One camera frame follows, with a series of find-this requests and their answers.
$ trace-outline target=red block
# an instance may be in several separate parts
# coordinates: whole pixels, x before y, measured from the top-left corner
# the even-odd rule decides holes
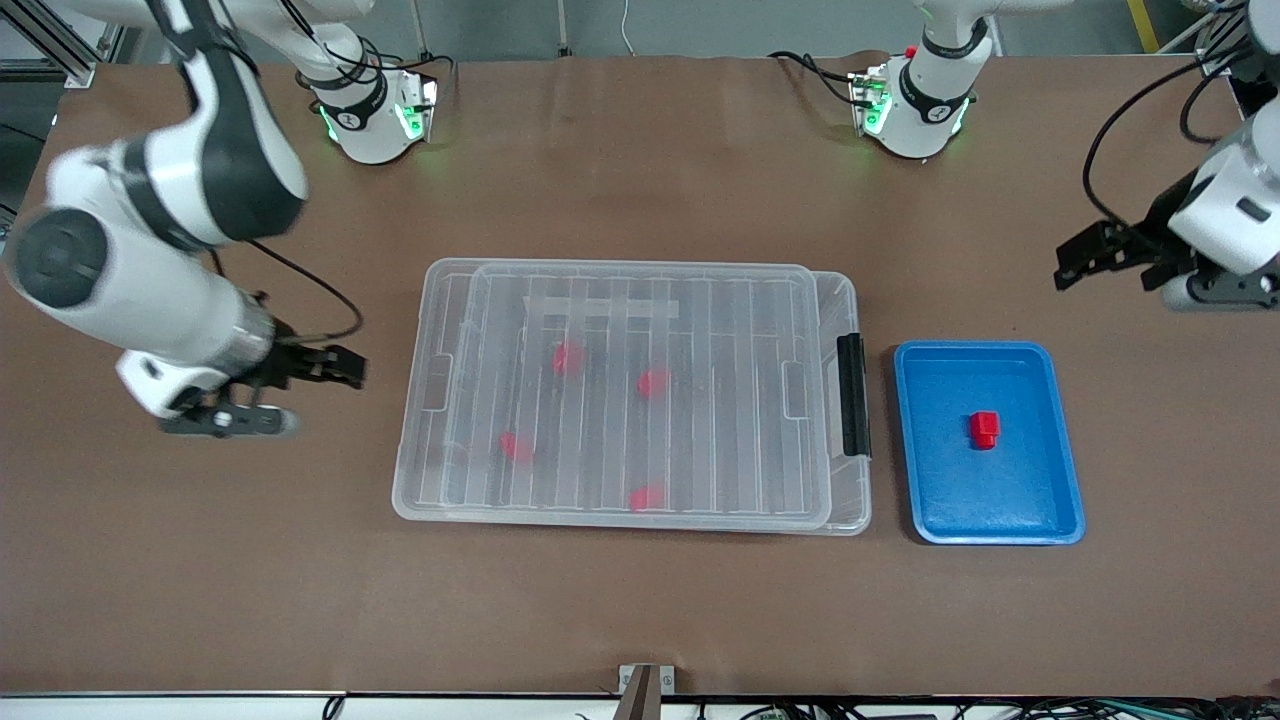
[[[573,375],[582,369],[582,361],[586,359],[586,348],[581,345],[571,341],[564,341],[556,346],[556,352],[552,355],[552,372],[557,375]]]
[[[667,392],[668,383],[671,383],[671,373],[668,370],[650,368],[640,373],[640,378],[636,380],[636,392],[645,400],[653,400],[662,397]]]
[[[650,509],[663,509],[667,506],[660,484],[648,484],[636,489],[627,497],[627,505],[632,512]]]
[[[516,433],[502,433],[498,438],[502,454],[513,462],[526,464],[534,460],[534,445],[516,437]]]
[[[1000,437],[1000,415],[989,410],[979,410],[969,415],[969,437],[973,438],[978,450],[996,447],[996,438]]]

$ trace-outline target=white robotic arm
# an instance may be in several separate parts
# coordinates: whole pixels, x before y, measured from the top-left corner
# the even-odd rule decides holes
[[[1249,42],[1280,79],[1280,9],[1249,3]],[[1172,310],[1280,310],[1280,100],[1271,100],[1152,202],[1142,222],[1100,220],[1057,249],[1053,282],[1137,265]]]
[[[924,35],[914,54],[896,55],[854,78],[859,132],[904,158],[928,158],[960,131],[993,41],[986,18],[1036,13],[1073,0],[911,0],[924,13]]]
[[[127,348],[118,373],[166,429],[280,434],[291,416],[236,406],[229,383],[358,387],[364,359],[294,345],[288,325],[196,259],[287,231],[306,201],[306,178],[221,1],[148,5],[182,59],[192,115],[58,158],[46,211],[5,249],[9,279],[50,316]],[[316,364],[316,352],[332,357]],[[237,433],[230,424],[247,427]]]
[[[147,0],[63,0],[88,17],[155,27]],[[320,101],[329,136],[357,163],[387,163],[424,141],[436,83],[381,67],[371,46],[342,24],[369,14],[374,0],[224,0],[234,26],[262,40],[294,67]],[[297,10],[291,15],[287,8]]]

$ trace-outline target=brown table surface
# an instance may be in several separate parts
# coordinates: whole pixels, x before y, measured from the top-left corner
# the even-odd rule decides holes
[[[855,67],[858,58],[845,61]],[[1174,315],[1138,274],[1053,290],[1096,213],[1103,118],[1181,60],[997,59],[927,164],[850,129],[772,60],[465,65],[434,147],[361,167],[264,68],[311,202],[273,246],[369,315],[367,388],[274,398],[283,442],[165,437],[115,348],[0,292],[0,689],[590,691],[678,666],[696,693],[1276,693],[1280,331]],[[1130,217],[1196,167],[1178,109],[1137,106],[1098,188]],[[166,68],[69,92],[45,161],[178,120]],[[1238,115],[1221,90],[1202,132]],[[37,177],[27,209],[42,195]],[[445,256],[800,263],[858,288],[873,520],[856,538],[411,523],[392,473],[422,275]],[[250,247],[230,277],[294,327],[347,322]],[[932,547],[902,510],[895,345],[1024,338],[1053,355],[1088,533],[1073,547]]]

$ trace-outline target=container handle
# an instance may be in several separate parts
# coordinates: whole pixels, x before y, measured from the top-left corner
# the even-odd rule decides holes
[[[845,455],[872,456],[872,428],[867,418],[867,357],[861,333],[836,338],[840,364],[840,420]]]

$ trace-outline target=transparent storage box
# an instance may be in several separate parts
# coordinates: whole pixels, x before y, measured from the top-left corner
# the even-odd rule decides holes
[[[849,279],[799,265],[440,260],[393,505],[410,520],[856,534],[861,356],[837,351],[856,332]]]

